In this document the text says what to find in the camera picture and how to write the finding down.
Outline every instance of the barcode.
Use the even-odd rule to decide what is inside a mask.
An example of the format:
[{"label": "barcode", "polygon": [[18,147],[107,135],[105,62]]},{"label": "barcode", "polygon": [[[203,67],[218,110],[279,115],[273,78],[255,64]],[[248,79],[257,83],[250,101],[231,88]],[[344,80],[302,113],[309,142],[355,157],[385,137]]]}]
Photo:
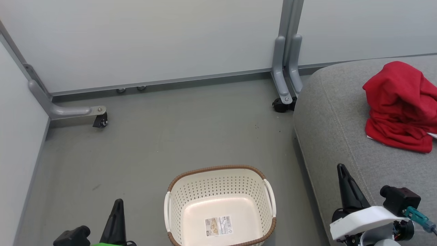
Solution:
[{"label": "barcode", "polygon": [[232,228],[232,226],[231,226],[231,217],[230,216],[226,216],[226,224],[228,225],[228,228]]}]

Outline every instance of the gray sofa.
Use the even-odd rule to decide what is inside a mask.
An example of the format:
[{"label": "gray sofa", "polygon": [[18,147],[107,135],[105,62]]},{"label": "gray sofa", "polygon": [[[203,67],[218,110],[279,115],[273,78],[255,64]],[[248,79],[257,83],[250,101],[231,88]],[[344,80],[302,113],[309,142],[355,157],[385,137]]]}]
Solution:
[{"label": "gray sofa", "polygon": [[[361,60],[315,72],[297,100],[295,131],[331,245],[338,243],[329,224],[341,207],[337,163],[346,165],[371,205],[382,206],[384,185],[407,187],[422,197],[418,210],[437,222],[437,141],[430,154],[420,154],[382,145],[364,131],[370,108],[362,86],[395,60],[419,69],[437,85],[437,56]],[[437,238],[416,227],[413,239],[401,244],[437,245]]]}]

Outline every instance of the label sticker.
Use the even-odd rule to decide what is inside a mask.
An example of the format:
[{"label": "label sticker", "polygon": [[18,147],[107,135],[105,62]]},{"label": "label sticker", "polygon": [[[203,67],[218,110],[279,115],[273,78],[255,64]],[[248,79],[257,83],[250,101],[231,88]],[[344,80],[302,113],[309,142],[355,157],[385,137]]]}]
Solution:
[{"label": "label sticker", "polygon": [[222,216],[205,220],[206,237],[232,234],[231,216]]}]

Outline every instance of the crumpled red fabric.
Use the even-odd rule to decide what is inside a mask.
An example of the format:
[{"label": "crumpled red fabric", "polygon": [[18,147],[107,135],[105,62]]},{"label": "crumpled red fabric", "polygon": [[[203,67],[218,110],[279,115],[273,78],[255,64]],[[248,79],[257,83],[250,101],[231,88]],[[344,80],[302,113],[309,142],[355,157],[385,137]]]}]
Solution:
[{"label": "crumpled red fabric", "polygon": [[364,84],[369,137],[385,145],[430,153],[437,133],[437,87],[416,68],[390,62]]}]

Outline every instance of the caster wheel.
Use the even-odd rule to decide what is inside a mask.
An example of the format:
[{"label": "caster wheel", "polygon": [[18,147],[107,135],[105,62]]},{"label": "caster wheel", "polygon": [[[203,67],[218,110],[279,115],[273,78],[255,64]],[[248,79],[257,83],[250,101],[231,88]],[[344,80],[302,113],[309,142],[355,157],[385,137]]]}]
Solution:
[{"label": "caster wheel", "polygon": [[96,119],[94,120],[93,127],[97,128],[103,128],[106,127],[108,124],[108,113],[104,113],[102,115],[96,116]]},{"label": "caster wheel", "polygon": [[296,106],[296,101],[298,100],[298,98],[297,97],[292,97],[292,99],[293,99],[293,102],[290,103],[289,108],[290,108],[291,111],[294,111],[295,110],[295,106]]},{"label": "caster wheel", "polygon": [[272,105],[274,110],[278,113],[285,113],[288,109],[288,105],[282,103],[280,98],[277,98],[275,101],[273,101]]}]

